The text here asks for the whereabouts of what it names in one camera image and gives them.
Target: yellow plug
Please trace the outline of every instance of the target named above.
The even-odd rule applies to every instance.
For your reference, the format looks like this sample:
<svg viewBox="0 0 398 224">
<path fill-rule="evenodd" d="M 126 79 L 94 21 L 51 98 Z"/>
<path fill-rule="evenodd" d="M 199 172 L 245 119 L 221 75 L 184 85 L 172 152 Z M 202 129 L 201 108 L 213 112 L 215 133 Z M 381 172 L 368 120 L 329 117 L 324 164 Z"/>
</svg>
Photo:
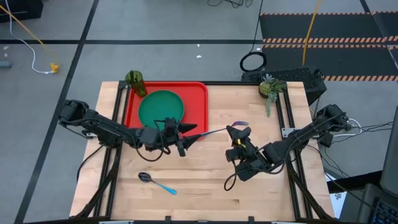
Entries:
<svg viewBox="0 0 398 224">
<path fill-rule="evenodd" d="M 56 65 L 56 64 L 54 64 L 54 63 L 50 63 L 50 66 L 51 66 L 51 71 L 52 71 L 53 73 L 58 73 L 58 71 L 59 71 L 59 69 L 60 69 L 59 65 Z"/>
</svg>

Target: orange wire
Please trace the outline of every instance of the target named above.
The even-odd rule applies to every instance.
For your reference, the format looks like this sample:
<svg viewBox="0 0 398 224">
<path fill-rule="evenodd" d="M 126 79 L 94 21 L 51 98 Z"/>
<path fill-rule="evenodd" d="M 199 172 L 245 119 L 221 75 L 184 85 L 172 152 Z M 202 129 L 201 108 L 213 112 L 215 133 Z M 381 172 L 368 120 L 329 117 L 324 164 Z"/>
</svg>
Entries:
<svg viewBox="0 0 398 224">
<path fill-rule="evenodd" d="M 312 19 L 311 19 L 311 23 L 310 23 L 310 28 L 308 28 L 308 32 L 307 32 L 307 37 L 304 40 L 304 51 L 303 51 L 303 66 L 305 64 L 305 52 L 307 51 L 307 44 L 308 44 L 308 38 L 310 37 L 310 33 L 311 33 L 311 29 L 312 29 L 312 24 L 315 20 L 315 16 L 317 15 L 318 9 L 319 9 L 319 5 L 321 4 L 321 0 L 318 0 L 317 6 L 315 8 L 315 12 L 312 15 Z"/>
<path fill-rule="evenodd" d="M 47 51 L 47 53 L 49 53 L 50 55 L 52 55 L 55 59 L 58 60 L 58 66 L 61 65 L 61 60 L 50 50 L 47 48 L 47 46 L 39 39 L 37 38 L 26 26 L 24 26 L 17 18 L 15 18 L 14 15 L 12 15 L 7 9 L 5 9 L 4 7 L 2 7 L 0 5 L 0 9 L 2 9 L 4 12 L 6 12 L 7 14 L 9 14 L 13 19 L 15 19 L 15 21 L 17 21 L 17 23 L 19 25 L 21 25 L 35 40 L 37 40 L 44 48 L 44 50 Z"/>
</svg>

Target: spoon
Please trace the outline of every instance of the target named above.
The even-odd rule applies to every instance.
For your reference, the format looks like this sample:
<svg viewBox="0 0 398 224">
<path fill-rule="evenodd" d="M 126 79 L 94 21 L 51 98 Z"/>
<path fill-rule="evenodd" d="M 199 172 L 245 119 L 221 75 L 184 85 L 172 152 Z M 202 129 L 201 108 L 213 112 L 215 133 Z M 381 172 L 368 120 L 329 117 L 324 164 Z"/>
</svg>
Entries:
<svg viewBox="0 0 398 224">
<path fill-rule="evenodd" d="M 153 183 L 157 184 L 159 187 L 162 187 L 162 188 L 165 189 L 166 191 L 170 192 L 172 195 L 176 195 L 176 194 L 177 194 L 177 191 L 176 191 L 176 190 L 171 189 L 171 188 L 169 188 L 169 187 L 166 187 L 166 186 L 164 186 L 164 185 L 162 185 L 162 184 L 159 184 L 159 183 L 157 183 L 157 182 L 154 182 L 148 173 L 140 172 L 140 173 L 138 174 L 138 178 L 139 178 L 141 181 L 143 181 L 144 183 L 153 182 Z"/>
</svg>

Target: red tray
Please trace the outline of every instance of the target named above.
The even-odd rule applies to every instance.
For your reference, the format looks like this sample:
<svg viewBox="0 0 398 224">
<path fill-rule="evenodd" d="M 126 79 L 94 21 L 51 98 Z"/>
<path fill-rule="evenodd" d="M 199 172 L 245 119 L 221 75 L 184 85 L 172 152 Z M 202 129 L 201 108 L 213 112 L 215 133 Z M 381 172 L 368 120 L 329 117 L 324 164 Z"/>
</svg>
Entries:
<svg viewBox="0 0 398 224">
<path fill-rule="evenodd" d="M 208 131 L 208 92 L 207 87 L 200 82 L 145 82 L 147 92 L 169 90 L 181 97 L 184 103 L 184 116 L 182 123 L 197 124 L 193 130 L 183 136 L 200 134 Z M 138 118 L 138 108 L 143 98 L 129 93 L 125 125 L 129 128 L 141 128 Z"/>
</svg>

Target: green plate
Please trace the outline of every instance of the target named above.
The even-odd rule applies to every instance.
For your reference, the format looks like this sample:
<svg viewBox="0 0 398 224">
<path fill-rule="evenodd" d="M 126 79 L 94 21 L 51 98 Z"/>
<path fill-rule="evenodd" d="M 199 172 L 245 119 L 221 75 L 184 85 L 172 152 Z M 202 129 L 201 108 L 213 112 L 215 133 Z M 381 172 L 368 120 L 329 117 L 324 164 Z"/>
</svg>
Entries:
<svg viewBox="0 0 398 224">
<path fill-rule="evenodd" d="M 168 90 L 159 90 L 147 95 L 139 105 L 138 117 L 142 125 L 156 128 L 154 120 L 163 121 L 165 118 L 175 118 L 181 121 L 184 115 L 184 104 L 181 98 Z M 164 129 L 163 122 L 157 122 L 160 130 Z"/>
</svg>

